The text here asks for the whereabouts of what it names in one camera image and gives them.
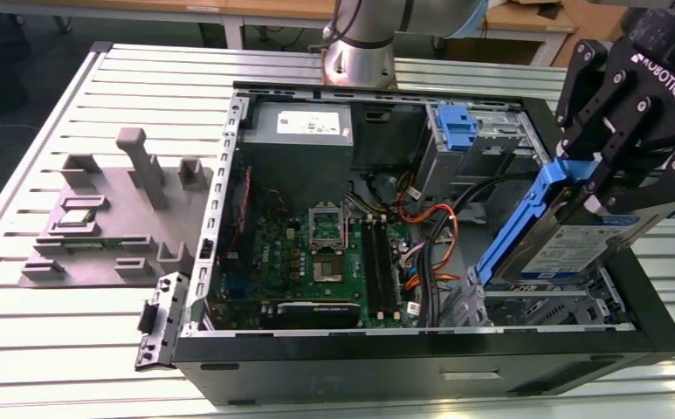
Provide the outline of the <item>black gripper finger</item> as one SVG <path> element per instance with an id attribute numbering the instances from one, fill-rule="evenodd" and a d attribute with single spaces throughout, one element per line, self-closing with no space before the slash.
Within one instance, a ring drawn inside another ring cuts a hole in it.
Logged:
<path id="1" fill-rule="evenodd" d="M 659 100 L 642 97 L 612 118 L 614 131 L 584 187 L 588 212 L 659 217 L 675 212 L 675 140 L 645 148 L 661 116 Z"/>
<path id="2" fill-rule="evenodd" d="M 589 158 L 601 150 L 610 136 L 602 118 L 633 86 L 633 73 L 609 49 L 592 39 L 581 39 L 573 47 L 554 111 L 560 158 Z"/>

